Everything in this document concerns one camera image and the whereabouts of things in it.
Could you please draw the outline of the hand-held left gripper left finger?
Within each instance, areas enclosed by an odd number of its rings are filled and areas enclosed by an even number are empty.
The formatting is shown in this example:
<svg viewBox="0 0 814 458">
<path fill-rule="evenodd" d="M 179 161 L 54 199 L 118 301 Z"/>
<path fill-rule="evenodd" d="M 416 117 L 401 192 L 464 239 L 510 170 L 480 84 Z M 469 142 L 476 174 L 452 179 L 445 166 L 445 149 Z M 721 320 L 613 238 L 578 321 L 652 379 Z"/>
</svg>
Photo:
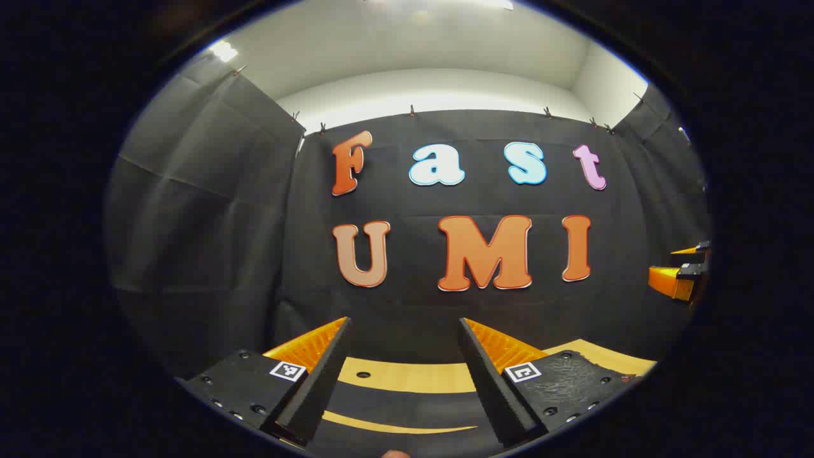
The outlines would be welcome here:
<svg viewBox="0 0 814 458">
<path fill-rule="evenodd" d="M 305 446 L 328 408 L 352 341 L 343 317 L 265 352 L 238 350 L 178 382 L 210 408 Z"/>
</svg>

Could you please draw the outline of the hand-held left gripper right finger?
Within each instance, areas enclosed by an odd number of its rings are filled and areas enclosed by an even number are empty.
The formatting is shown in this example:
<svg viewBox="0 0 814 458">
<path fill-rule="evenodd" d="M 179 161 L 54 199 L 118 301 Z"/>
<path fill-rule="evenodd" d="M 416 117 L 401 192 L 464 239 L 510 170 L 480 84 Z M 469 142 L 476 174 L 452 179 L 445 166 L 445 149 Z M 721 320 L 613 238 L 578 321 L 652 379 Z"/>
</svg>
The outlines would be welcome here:
<svg viewBox="0 0 814 458">
<path fill-rule="evenodd" d="M 575 348 L 544 352 L 468 318 L 460 351 L 500 443 L 553 434 L 627 391 L 637 375 L 603 367 Z"/>
</svg>

